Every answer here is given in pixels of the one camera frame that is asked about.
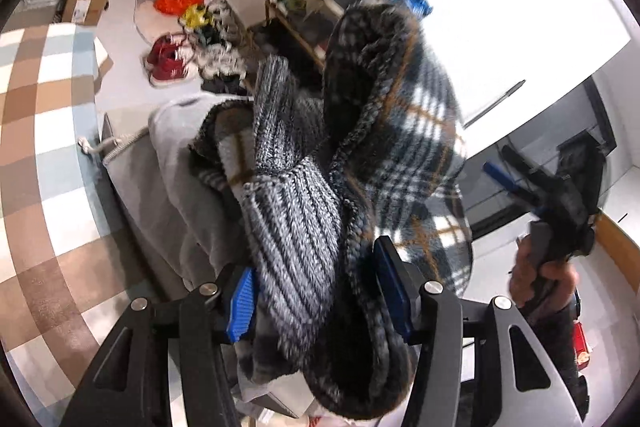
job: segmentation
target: cardboard box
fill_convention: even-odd
[[[95,26],[108,0],[66,0],[62,22]]]

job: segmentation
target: plaid blanket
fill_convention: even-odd
[[[372,279],[372,242],[390,236],[427,280],[464,291],[465,148],[449,78],[401,4],[345,12],[322,93],[300,97],[287,61],[270,57],[254,103],[213,108],[192,148],[200,179],[220,192],[226,179],[242,205],[257,317],[274,328],[257,328],[254,351],[273,356],[254,352],[254,371],[278,367],[265,364],[277,347],[322,406],[368,419],[402,400],[415,370]]]
[[[0,35],[0,338],[31,412],[55,426],[100,342],[149,296],[98,139],[111,60],[92,29]]]

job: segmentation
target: knit blanket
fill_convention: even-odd
[[[263,363],[280,360],[280,371],[302,370],[318,401],[345,417],[402,401],[416,357],[391,324],[372,244],[389,235],[404,261],[462,294],[472,255],[456,185],[461,133],[449,78],[398,4],[345,12],[323,100],[299,97],[287,61],[270,57],[253,103],[212,109],[194,165],[242,208],[260,283],[248,369],[276,377],[278,364]]]

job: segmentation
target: red object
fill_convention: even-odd
[[[203,4],[204,0],[155,0],[154,8],[167,15],[182,15],[192,4]]]
[[[587,345],[587,339],[584,336],[582,324],[577,321],[574,322],[574,349],[575,359],[578,363],[578,371],[581,371],[589,365],[591,354],[589,353],[589,346]]]
[[[175,51],[175,49],[182,44],[182,42],[175,42],[174,39],[172,39],[172,37],[175,38],[179,36],[184,35],[178,33],[167,33],[156,39],[156,42],[154,42],[154,45],[151,47],[151,51],[149,51],[149,54],[145,59],[145,68],[148,71],[153,71],[153,69],[158,65],[158,60],[160,59],[162,50],[165,48],[171,48],[172,51]]]
[[[169,86],[187,80],[189,73],[187,61],[178,54],[178,46],[165,46],[160,52],[158,63],[149,77],[156,87]]]

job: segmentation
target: blue gripper pad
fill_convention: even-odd
[[[245,268],[231,297],[229,322],[226,325],[226,334],[231,342],[237,342],[249,330],[254,309],[254,271],[251,268]]]
[[[405,342],[408,342],[414,331],[411,322],[411,299],[406,287],[411,281],[396,247],[388,236],[377,238],[373,244],[373,260],[394,329]]]

